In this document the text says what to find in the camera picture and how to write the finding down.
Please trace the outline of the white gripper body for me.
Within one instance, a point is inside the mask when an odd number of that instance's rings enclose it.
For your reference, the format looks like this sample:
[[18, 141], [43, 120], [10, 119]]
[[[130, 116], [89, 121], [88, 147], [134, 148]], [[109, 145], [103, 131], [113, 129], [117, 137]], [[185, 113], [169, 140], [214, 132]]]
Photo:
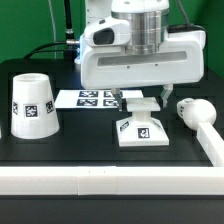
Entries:
[[85, 28], [80, 40], [81, 84], [86, 89], [112, 89], [182, 84], [204, 74], [202, 30], [167, 33], [155, 53], [130, 55], [131, 26], [107, 17]]

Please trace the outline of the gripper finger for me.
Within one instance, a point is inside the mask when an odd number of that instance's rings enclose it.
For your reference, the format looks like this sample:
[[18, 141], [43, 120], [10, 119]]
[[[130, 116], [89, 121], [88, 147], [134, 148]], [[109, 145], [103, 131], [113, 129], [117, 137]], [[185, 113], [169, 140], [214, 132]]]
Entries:
[[166, 84], [163, 86], [163, 90], [160, 94], [160, 104], [162, 108], [167, 107], [168, 98], [171, 95], [173, 91], [173, 85], [172, 84]]
[[118, 104], [118, 109], [122, 110], [122, 97], [120, 95], [120, 89], [119, 88], [112, 88], [111, 89], [111, 93], [114, 97], [114, 99], [116, 100], [117, 104]]

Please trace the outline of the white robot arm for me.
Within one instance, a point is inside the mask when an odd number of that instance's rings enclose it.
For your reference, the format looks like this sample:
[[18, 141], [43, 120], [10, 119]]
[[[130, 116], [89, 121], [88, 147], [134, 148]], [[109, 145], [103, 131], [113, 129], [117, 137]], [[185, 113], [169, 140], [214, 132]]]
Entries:
[[162, 85], [166, 101], [175, 84], [204, 74], [205, 30], [189, 21], [169, 25], [169, 0], [113, 0], [111, 15], [80, 37], [81, 84], [110, 89], [124, 109], [122, 88]]

